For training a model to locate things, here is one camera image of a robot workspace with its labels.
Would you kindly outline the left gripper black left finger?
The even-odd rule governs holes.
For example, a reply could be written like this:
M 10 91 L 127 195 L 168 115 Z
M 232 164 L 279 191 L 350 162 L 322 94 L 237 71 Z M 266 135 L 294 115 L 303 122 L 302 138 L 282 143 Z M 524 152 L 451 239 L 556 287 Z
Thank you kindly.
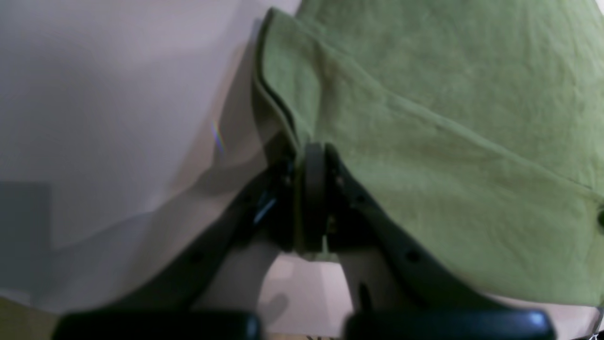
M 281 159 L 148 282 L 63 316 L 54 340 L 265 340 L 256 313 L 274 260 L 293 249 L 295 165 Z

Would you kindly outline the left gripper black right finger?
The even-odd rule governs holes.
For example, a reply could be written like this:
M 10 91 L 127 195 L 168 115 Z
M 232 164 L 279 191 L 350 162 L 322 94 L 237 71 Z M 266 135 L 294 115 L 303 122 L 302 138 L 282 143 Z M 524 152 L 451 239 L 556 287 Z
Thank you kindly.
M 445 269 L 388 217 L 332 144 L 308 144 L 303 246 L 342 267 L 353 314 L 344 340 L 554 340 L 545 312 L 507 307 Z

